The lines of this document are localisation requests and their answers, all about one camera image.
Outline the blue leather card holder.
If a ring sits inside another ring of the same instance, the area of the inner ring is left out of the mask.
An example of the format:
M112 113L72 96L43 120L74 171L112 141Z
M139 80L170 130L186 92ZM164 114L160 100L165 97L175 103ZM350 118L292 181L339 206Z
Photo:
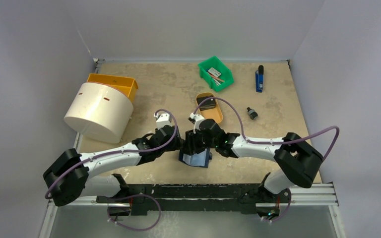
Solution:
M193 155L185 154L182 150L179 153L179 161L191 167L208 168L210 160L212 160L210 149Z

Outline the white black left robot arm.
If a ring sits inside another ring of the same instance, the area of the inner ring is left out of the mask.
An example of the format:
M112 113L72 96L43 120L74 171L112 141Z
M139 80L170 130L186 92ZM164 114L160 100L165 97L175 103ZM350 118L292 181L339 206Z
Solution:
M164 126L151 135L105 151L78 153L65 150L43 173L46 199L65 206L82 195L92 178L116 168L153 162L165 152L180 150L184 140L176 126Z

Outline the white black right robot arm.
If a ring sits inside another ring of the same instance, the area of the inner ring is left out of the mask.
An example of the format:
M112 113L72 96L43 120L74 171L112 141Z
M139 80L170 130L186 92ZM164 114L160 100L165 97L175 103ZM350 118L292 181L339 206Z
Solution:
M270 202L281 191L294 185L310 188L324 162L313 146L289 132L273 139L244 138L239 133L226 133L212 119L204 119L194 130L185 133L182 151L187 155L214 149L223 157L259 158L276 162L279 169L267 175L258 189L263 201Z

